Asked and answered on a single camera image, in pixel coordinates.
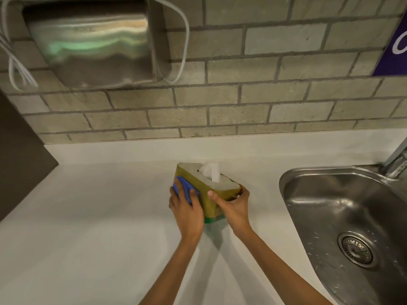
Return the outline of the person's right hand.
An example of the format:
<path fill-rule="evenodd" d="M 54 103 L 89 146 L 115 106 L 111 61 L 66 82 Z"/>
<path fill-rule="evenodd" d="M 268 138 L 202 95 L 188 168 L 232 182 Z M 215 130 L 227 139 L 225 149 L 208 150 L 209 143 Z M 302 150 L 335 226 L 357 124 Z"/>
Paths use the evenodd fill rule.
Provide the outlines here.
<path fill-rule="evenodd" d="M 243 240 L 253 232 L 253 229 L 249 223 L 248 216 L 250 193 L 243 185 L 240 185 L 240 188 L 241 190 L 234 200 L 225 201 L 225 207 L 222 211 L 234 234 L 240 240 Z"/>

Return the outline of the person's left hand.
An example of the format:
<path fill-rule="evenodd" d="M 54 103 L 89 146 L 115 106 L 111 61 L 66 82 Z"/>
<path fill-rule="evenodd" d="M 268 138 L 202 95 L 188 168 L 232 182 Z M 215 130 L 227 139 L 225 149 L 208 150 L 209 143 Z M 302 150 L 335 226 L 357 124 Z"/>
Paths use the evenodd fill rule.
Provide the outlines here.
<path fill-rule="evenodd" d="M 178 179 L 174 179 L 170 188 L 169 207 L 176 219 L 181 240 L 188 244 L 199 243 L 204 229 L 204 215 L 196 192 L 191 189 L 192 205 L 186 200 L 185 192 Z"/>

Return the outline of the olive green tissue box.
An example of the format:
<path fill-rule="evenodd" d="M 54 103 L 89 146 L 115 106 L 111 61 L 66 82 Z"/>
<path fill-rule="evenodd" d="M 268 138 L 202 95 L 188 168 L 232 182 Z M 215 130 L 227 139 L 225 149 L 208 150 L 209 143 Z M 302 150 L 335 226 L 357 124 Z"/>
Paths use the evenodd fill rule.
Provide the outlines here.
<path fill-rule="evenodd" d="M 223 211 L 208 197 L 207 192 L 213 190 L 223 200 L 234 200 L 239 194 L 240 185 L 221 173 L 220 183 L 214 183 L 205 178 L 198 172 L 202 166 L 201 163 L 183 163 L 177 164 L 175 177 L 182 176 L 189 181 L 196 189 L 200 191 L 200 204 L 203 209 L 204 222 L 206 224 L 214 223 L 225 217 Z"/>

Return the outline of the blue cleaning cloth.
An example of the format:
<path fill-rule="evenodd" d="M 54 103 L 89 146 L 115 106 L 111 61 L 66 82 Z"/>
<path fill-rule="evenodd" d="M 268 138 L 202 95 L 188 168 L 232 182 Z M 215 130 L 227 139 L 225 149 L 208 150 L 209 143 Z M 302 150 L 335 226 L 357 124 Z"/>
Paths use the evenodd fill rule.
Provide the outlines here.
<path fill-rule="evenodd" d="M 187 181 L 185 178 L 182 176 L 176 176 L 176 179 L 179 180 L 184 192 L 185 192 L 185 197 L 189 205 L 192 205 L 192 200 L 190 197 L 190 190 L 193 189 L 196 192 L 196 195 L 198 198 L 200 198 L 200 191 L 196 189 L 189 181 Z"/>

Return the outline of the person's left forearm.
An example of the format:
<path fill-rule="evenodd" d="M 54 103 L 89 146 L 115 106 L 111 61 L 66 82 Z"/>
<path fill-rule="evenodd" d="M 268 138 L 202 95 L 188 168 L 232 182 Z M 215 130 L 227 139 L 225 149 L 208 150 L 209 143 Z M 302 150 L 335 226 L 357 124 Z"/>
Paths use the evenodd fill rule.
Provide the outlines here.
<path fill-rule="evenodd" d="M 181 237 L 169 262 L 138 305 L 173 305 L 200 236 Z"/>

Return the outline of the person's right forearm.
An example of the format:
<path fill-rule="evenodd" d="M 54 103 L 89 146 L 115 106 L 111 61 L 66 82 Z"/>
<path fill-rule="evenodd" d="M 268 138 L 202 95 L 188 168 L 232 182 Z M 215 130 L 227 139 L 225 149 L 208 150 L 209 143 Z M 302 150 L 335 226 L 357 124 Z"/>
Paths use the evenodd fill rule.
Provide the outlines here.
<path fill-rule="evenodd" d="M 233 228 L 233 232 L 252 254 L 284 305 L 333 305 L 272 251 L 251 226 Z"/>

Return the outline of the white tissue sheet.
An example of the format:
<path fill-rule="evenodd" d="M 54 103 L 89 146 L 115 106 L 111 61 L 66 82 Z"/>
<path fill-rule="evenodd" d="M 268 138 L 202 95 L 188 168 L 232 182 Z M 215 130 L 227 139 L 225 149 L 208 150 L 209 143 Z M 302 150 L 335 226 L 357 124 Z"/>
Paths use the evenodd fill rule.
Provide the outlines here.
<path fill-rule="evenodd" d="M 198 172 L 214 183 L 220 183 L 221 181 L 219 162 L 208 161 L 198 169 Z"/>

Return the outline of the stainless steel sink basin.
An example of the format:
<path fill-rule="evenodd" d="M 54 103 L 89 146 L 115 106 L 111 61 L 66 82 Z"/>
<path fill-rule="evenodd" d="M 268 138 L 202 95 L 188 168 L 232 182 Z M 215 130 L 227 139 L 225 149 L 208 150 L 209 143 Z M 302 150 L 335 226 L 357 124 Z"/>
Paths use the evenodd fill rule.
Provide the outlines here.
<path fill-rule="evenodd" d="M 339 305 L 407 305 L 407 173 L 392 180 L 376 167 L 292 169 L 279 188 L 318 279 Z M 352 231 L 380 254 L 361 268 L 338 247 Z"/>

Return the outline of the round metal drain strainer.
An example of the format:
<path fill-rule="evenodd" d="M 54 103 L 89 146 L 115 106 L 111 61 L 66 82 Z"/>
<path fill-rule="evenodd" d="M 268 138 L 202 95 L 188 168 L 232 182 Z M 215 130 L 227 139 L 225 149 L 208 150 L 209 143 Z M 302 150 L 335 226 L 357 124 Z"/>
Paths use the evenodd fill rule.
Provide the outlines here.
<path fill-rule="evenodd" d="M 337 243 L 343 255 L 353 264 L 366 269 L 379 266 L 380 254 L 363 235 L 346 231 L 338 235 Z"/>

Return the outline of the dark brown side panel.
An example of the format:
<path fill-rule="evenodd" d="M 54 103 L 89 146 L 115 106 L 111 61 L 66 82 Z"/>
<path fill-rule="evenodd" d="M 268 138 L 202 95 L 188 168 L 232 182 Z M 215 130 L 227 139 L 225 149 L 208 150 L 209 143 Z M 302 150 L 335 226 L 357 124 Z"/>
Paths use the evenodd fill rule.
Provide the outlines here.
<path fill-rule="evenodd" d="M 57 166 L 57 160 L 0 91 L 0 221 Z"/>

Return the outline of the stainless steel hand dryer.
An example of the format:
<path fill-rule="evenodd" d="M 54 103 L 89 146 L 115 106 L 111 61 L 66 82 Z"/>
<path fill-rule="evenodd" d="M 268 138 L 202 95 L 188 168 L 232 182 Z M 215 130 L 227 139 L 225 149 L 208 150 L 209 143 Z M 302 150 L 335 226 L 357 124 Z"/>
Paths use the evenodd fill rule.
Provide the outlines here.
<path fill-rule="evenodd" d="M 39 52 L 69 89 L 152 83 L 171 72 L 163 8 L 148 0 L 60 0 L 24 7 Z"/>

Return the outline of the chrome faucet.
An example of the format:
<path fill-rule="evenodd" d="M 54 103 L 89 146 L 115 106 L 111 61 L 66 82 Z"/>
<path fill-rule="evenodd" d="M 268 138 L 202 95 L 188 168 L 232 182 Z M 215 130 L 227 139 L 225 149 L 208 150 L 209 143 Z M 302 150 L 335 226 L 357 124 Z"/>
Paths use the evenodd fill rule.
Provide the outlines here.
<path fill-rule="evenodd" d="M 390 157 L 381 164 L 378 173 L 388 179 L 398 179 L 407 169 L 407 137 L 390 155 Z"/>

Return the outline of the purple wall sign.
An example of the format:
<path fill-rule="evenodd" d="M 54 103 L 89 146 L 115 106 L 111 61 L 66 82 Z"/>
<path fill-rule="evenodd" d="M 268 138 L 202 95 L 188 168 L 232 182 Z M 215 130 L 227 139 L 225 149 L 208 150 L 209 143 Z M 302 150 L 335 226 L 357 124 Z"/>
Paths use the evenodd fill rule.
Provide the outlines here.
<path fill-rule="evenodd" d="M 407 76 L 407 9 L 372 76 Z"/>

